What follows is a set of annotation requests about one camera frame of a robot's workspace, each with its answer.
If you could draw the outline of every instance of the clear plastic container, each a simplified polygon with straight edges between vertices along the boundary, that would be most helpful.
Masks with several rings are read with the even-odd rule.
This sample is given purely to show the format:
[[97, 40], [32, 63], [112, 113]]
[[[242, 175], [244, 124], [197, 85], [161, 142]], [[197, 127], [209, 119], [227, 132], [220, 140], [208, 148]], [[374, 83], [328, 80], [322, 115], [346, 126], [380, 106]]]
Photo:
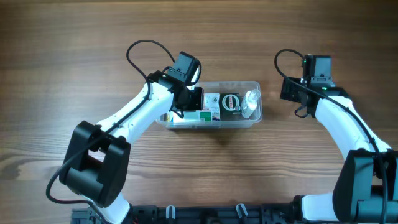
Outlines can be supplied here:
[[[223, 94], [225, 93], [239, 93], [240, 101], [248, 91], [259, 90], [260, 84], [255, 81], [226, 81], [226, 82], [198, 82], [195, 86], [202, 87], [205, 92], [205, 97], [207, 93], [219, 93], [219, 102], [223, 100]], [[162, 115], [157, 123], [161, 124], [167, 129], [214, 129], [214, 128], [250, 128], [254, 123], [258, 123], [262, 120], [262, 99], [259, 98], [257, 102], [257, 108], [254, 110], [253, 114], [250, 115], [248, 119], [243, 118], [242, 114], [226, 114], [229, 111], [224, 110], [224, 116], [222, 111], [222, 105], [220, 106], [221, 119], [211, 121], [173, 121], [170, 120], [167, 114]]]

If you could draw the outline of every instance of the wood grain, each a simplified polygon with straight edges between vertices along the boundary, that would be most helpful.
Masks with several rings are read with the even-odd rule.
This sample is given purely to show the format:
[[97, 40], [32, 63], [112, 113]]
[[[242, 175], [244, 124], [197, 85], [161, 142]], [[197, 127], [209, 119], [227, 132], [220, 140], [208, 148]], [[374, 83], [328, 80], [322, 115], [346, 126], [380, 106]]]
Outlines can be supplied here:
[[[168, 131], [153, 124], [131, 152], [123, 192], [133, 205], [289, 202], [334, 188], [343, 164], [315, 119], [279, 99], [283, 48], [333, 57], [333, 77], [375, 133], [398, 146], [396, 1], [1, 1], [0, 223], [68, 223], [74, 206], [45, 198], [73, 128], [133, 98], [142, 77], [125, 59], [139, 39], [183, 50], [202, 81], [255, 80], [264, 119], [251, 129]], [[131, 57], [149, 73], [170, 65], [157, 46]], [[280, 67], [299, 77], [299, 60]], [[57, 183], [53, 194], [76, 198]]]

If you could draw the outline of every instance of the plastic box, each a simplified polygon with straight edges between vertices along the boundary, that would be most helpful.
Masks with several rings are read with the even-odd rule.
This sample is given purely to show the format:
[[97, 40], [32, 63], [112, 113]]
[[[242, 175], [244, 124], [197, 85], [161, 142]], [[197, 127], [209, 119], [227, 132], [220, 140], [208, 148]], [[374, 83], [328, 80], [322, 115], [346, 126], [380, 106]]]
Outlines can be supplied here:
[[[227, 81], [227, 82], [198, 82], [195, 86], [202, 87], [206, 93], [239, 93], [242, 98], [250, 90], [259, 90], [260, 84], [255, 81]], [[245, 119], [241, 114], [230, 119], [223, 119], [220, 121], [188, 121], [188, 122], [169, 122], [167, 115], [162, 115], [157, 123], [167, 129], [216, 129], [216, 128], [250, 128], [254, 123], [262, 120], [262, 98], [257, 102], [257, 108], [249, 119]]]

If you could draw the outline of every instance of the green label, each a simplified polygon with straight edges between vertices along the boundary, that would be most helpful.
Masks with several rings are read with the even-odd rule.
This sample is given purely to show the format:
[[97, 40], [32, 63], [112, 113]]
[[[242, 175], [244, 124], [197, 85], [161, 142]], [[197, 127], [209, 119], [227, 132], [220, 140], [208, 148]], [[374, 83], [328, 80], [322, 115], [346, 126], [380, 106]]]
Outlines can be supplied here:
[[200, 121], [211, 121], [211, 112], [200, 112]]

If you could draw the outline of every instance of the cable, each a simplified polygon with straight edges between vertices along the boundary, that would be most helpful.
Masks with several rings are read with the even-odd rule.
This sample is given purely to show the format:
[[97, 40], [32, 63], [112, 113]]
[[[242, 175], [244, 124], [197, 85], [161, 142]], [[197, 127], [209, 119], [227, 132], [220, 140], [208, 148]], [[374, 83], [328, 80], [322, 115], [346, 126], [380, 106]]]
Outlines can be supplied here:
[[135, 64], [130, 60], [130, 56], [129, 56], [130, 50], [131, 50], [135, 45], [140, 44], [140, 43], [143, 43], [143, 42], [150, 42], [150, 43], [157, 44], [158, 46], [162, 47], [162, 48], [167, 52], [167, 54], [170, 56], [170, 58], [172, 59], [173, 63], [175, 62], [175, 60], [174, 60], [174, 58], [173, 58], [173, 55], [169, 52], [169, 50], [167, 50], [167, 48], [164, 47], [161, 43], [156, 42], [156, 41], [154, 41], [154, 40], [138, 40], [138, 41], [136, 41], [135, 43], [133, 43], [132, 45], [130, 45], [130, 47], [127, 49], [127, 52], [126, 52], [127, 61], [128, 61], [128, 62], [129, 62], [129, 63], [130, 63], [130, 64], [131, 64], [143, 77], [144, 77], [145, 82], [147, 83], [147, 86], [148, 86], [148, 92], [147, 92], [146, 96], [144, 97], [144, 99], [143, 99], [133, 110], [131, 110], [130, 112], [128, 112], [128, 114], [126, 114], [124, 117], [122, 117], [118, 122], [116, 122], [116, 123], [110, 128], [110, 131], [109, 131], [109, 132], [111, 132], [111, 131], [113, 131], [114, 129], [116, 129], [117, 127], [119, 127], [119, 125], [120, 125], [121, 123], [123, 123], [123, 121], [125, 121], [126, 119], [128, 119], [128, 117], [130, 117], [133, 113], [135, 113], [135, 112], [136, 112], [136, 111], [149, 99], [149, 96], [150, 96], [150, 83], [148, 82], [148, 78], [147, 78], [147, 76], [145, 75], [145, 73], [144, 73], [137, 65], [135, 65]]
[[169, 68], [171, 68], [171, 66], [166, 66], [166, 67], [163, 69], [162, 73], [166, 72], [166, 70], [168, 70]]
[[181, 119], [184, 118], [184, 111], [183, 110], [181, 110], [181, 114], [179, 114], [176, 110], [171, 110], [171, 111], [174, 112]]
[[306, 113], [306, 114], [303, 115], [303, 116], [297, 114], [297, 112], [299, 112], [300, 110], [302, 110], [302, 109], [304, 109], [304, 108], [306, 108], [306, 106], [301, 105], [299, 108], [297, 108], [297, 109], [294, 111], [294, 115], [296, 115], [296, 116], [299, 117], [299, 118], [306, 118], [308, 115], [310, 115], [309, 113]]
[[302, 88], [302, 89], [304, 89], [304, 90], [306, 90], [306, 91], [308, 91], [308, 92], [310, 92], [310, 93], [313, 93], [313, 94], [319, 96], [320, 98], [327, 99], [327, 100], [331, 101], [332, 103], [336, 104], [337, 106], [343, 108], [349, 115], [351, 115], [351, 116], [355, 119], [355, 121], [356, 121], [356, 122], [359, 124], [359, 126], [362, 128], [362, 130], [363, 130], [363, 132], [365, 133], [366, 137], [369, 139], [369, 143], [373, 146], [374, 152], [376, 153], [377, 162], [378, 162], [378, 164], [379, 164], [379, 168], [380, 168], [381, 175], [382, 175], [383, 205], [382, 205], [382, 212], [381, 212], [381, 220], [380, 220], [380, 223], [381, 223], [381, 224], [385, 224], [385, 222], [386, 222], [386, 210], [387, 210], [387, 199], [388, 199], [387, 174], [386, 174], [386, 168], [384, 167], [384, 164], [383, 164], [383, 161], [382, 161], [382, 158], [381, 158], [380, 150], [379, 150], [379, 148], [377, 147], [377, 144], [376, 144], [376, 142], [375, 142], [375, 140], [374, 140], [374, 137], [372, 137], [372, 136], [370, 135], [368, 129], [366, 129], [366, 127], [365, 127], [365, 125], [362, 123], [362, 121], [361, 121], [361, 120], [360, 120], [360, 119], [359, 119], [347, 106], [342, 105], [341, 103], [339, 103], [339, 102], [337, 102], [336, 100], [330, 98], [329, 96], [323, 95], [323, 94], [318, 93], [318, 92], [316, 92], [316, 91], [313, 91], [313, 90], [311, 90], [311, 89], [309, 89], [309, 88], [307, 88], [307, 87], [305, 87], [305, 86], [303, 86], [303, 85], [300, 85], [299, 83], [294, 82], [294, 81], [291, 80], [288, 76], [286, 76], [286, 75], [279, 69], [278, 63], [277, 63], [278, 56], [279, 56], [281, 53], [283, 53], [283, 52], [292, 52], [292, 53], [295, 53], [295, 54], [297, 54], [298, 56], [300, 56], [300, 57], [302, 58], [302, 60], [304, 59], [304, 56], [303, 56], [302, 54], [300, 54], [300, 52], [298, 52], [298, 51], [296, 51], [296, 50], [292, 50], [292, 49], [283, 49], [283, 50], [280, 50], [278, 53], [276, 53], [275, 59], [274, 59], [275, 68], [276, 68], [276, 70], [279, 72], [279, 74], [282, 75], [282, 77], [283, 77], [285, 80], [287, 80], [287, 81], [293, 83], [294, 85], [297, 85], [297, 86], [299, 86], [300, 88]]
[[123, 123], [123, 121], [125, 121], [128, 117], [130, 117], [133, 113], [135, 113], [148, 99], [150, 96], [150, 83], [148, 82], [147, 76], [145, 75], [145, 73], [139, 68], [137, 67], [137, 65], [135, 65], [129, 56], [129, 53], [131, 51], [131, 49], [140, 43], [143, 42], [150, 42], [153, 44], [157, 44], [158, 46], [162, 47], [167, 54], [170, 56], [170, 58], [172, 59], [173, 62], [175, 62], [173, 55], [169, 52], [169, 50], [167, 50], [162, 44], [154, 41], [154, 40], [138, 40], [135, 43], [131, 44], [130, 47], [127, 49], [126, 52], [126, 58], [127, 61], [144, 77], [145, 82], [147, 83], [147, 87], [148, 87], [148, 92], [146, 94], [146, 96], [144, 97], [144, 99], [134, 108], [132, 109], [130, 112], [128, 112], [128, 114], [126, 114], [125, 116], [123, 116], [118, 122], [114, 123], [112, 125], [112, 127], [110, 127], [107, 131], [104, 132], [103, 135], [101, 135], [100, 137], [92, 140], [91, 142], [88, 143], [88, 145], [78, 151], [76, 154], [74, 154], [73, 156], [71, 156], [71, 158], [69, 158], [67, 161], [65, 161], [62, 166], [54, 173], [54, 175], [51, 177], [51, 179], [49, 180], [49, 183], [47, 184], [47, 187], [45, 189], [45, 195], [47, 196], [47, 198], [54, 202], [54, 203], [58, 203], [58, 204], [76, 204], [76, 203], [86, 203], [88, 204], [94, 211], [95, 213], [102, 219], [102, 222], [108, 223], [106, 221], [106, 219], [104, 218], [104, 216], [102, 215], [102, 213], [95, 207], [94, 203], [89, 201], [89, 200], [59, 200], [54, 198], [53, 196], [51, 196], [51, 188], [55, 182], [55, 180], [57, 179], [57, 177], [60, 175], [61, 172], [63, 172], [64, 170], [66, 170], [67, 168], [69, 168], [70, 164], [81, 154], [83, 154], [84, 152], [86, 152], [87, 150], [89, 150], [91, 147], [93, 147], [95, 144], [97, 144], [98, 142], [100, 142], [103, 138], [114, 138], [113, 136], [108, 135], [110, 132], [112, 132], [113, 130], [115, 130], [117, 127], [119, 127], [119, 125], [121, 123]]

